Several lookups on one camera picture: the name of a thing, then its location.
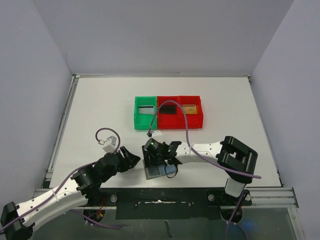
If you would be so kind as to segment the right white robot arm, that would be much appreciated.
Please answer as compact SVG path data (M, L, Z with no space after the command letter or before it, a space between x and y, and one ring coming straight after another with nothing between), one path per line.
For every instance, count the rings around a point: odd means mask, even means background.
M245 186L253 179L258 153L233 136L226 136L223 141L214 143L193 143L172 141L167 144L150 138L142 146L143 161L146 169L163 166L167 173L169 166L175 170L179 165L188 163L209 163L228 174L223 200L230 205L241 198Z

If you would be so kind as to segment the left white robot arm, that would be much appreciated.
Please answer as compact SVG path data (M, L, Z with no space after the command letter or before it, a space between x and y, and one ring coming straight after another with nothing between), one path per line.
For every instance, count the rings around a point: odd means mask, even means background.
M134 168L140 159L122 146L96 162L76 168L59 186L31 200L6 204L0 217L0 233L7 240L28 240L54 218L87 203L99 204L101 185L117 173Z

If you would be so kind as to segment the grey card holder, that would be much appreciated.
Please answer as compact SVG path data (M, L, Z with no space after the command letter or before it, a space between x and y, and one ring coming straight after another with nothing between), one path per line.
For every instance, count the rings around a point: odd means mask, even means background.
M143 162L145 178L147 180L156 179L160 177L170 177L177 173L175 165L161 164L161 165L147 165Z

